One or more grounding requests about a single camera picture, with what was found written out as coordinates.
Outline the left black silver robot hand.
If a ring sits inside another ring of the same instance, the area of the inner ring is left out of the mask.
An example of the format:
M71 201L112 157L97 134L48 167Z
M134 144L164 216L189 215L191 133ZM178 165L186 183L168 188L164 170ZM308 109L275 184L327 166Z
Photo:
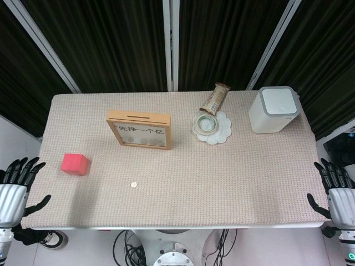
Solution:
M51 195L46 195L39 203L27 206L36 175L45 166L38 161L39 157L31 160L24 157L1 170L1 228L16 227L23 217L41 210L51 199Z

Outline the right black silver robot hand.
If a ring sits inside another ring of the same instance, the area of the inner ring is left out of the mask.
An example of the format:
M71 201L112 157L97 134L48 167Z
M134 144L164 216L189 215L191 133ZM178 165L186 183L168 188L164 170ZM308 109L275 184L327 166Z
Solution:
M354 181L348 172L340 166L321 159L315 162L327 196L328 208L320 207L313 196L308 193L307 200L311 208L330 219L340 230L354 230Z

